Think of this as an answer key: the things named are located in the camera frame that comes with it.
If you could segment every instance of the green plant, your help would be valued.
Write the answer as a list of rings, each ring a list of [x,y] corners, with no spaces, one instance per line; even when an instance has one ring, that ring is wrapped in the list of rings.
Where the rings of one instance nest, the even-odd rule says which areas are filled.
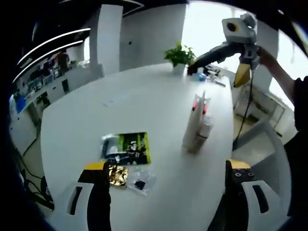
[[[169,60],[173,67],[175,67],[178,64],[190,64],[195,57],[191,47],[176,42],[175,48],[165,51],[164,59]]]

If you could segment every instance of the white table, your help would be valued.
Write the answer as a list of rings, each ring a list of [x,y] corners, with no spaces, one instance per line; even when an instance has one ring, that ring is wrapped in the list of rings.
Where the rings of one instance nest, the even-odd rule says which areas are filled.
[[[231,157],[233,113],[229,80],[222,87],[173,76],[170,64],[116,73],[91,82],[45,109],[41,150],[49,190],[57,196],[100,159],[102,135],[148,132],[157,175],[148,197],[130,189],[110,189],[114,231],[204,231],[212,221]],[[206,90],[214,127],[200,154],[181,150],[193,99]]]

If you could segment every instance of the robotic arm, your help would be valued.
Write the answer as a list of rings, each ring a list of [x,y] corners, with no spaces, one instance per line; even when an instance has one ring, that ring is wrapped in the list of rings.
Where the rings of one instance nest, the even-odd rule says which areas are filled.
[[[254,71],[260,62],[256,45],[256,22],[251,15],[246,13],[240,18],[223,19],[222,26],[226,41],[198,57],[188,67],[187,73],[192,75],[197,72],[199,67],[205,67],[215,61],[221,63],[227,57],[240,53],[240,65],[234,82],[234,86],[237,88],[250,80],[251,71]]]

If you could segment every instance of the white pot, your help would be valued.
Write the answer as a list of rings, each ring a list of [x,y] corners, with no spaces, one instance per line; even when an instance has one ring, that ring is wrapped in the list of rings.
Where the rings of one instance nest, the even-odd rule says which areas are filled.
[[[184,69],[185,64],[178,64],[173,68],[172,73],[176,76],[183,76]]]

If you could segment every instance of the person's arm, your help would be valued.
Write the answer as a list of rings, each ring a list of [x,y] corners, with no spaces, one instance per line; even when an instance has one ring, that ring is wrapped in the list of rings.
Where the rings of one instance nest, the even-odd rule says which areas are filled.
[[[272,76],[277,80],[283,92],[294,104],[294,84],[295,81],[279,65],[277,60],[262,47],[259,48],[260,64],[264,65]]]

